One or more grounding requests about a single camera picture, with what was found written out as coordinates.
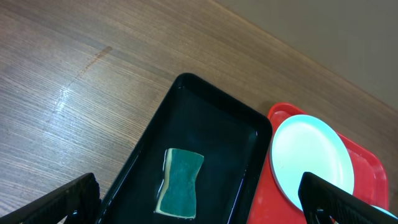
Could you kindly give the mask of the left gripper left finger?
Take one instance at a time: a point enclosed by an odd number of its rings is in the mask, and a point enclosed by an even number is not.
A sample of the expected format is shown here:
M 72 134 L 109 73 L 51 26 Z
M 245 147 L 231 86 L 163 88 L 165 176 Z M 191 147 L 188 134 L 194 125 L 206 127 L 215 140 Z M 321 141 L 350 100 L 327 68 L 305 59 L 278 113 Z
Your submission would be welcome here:
M 1 224 L 94 223 L 101 206 L 100 187 L 86 173 L 41 198 L 1 217 Z

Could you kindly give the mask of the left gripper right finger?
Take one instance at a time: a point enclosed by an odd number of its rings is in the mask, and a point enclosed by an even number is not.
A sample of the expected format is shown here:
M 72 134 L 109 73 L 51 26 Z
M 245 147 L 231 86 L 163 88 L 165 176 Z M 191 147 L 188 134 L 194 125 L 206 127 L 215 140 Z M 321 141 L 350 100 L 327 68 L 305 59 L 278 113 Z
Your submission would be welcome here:
M 308 224 L 397 224 L 397 218 L 311 172 L 303 173 L 298 197 Z

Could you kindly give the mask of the green yellow sponge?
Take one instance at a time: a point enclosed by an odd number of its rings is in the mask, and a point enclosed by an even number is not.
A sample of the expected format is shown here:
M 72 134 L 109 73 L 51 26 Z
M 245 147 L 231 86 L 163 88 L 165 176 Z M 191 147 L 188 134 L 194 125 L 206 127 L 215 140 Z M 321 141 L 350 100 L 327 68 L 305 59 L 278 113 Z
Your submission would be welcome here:
M 158 191 L 155 213 L 183 219 L 197 214 L 196 179 L 204 156 L 196 152 L 169 148 L 164 157 L 164 179 Z

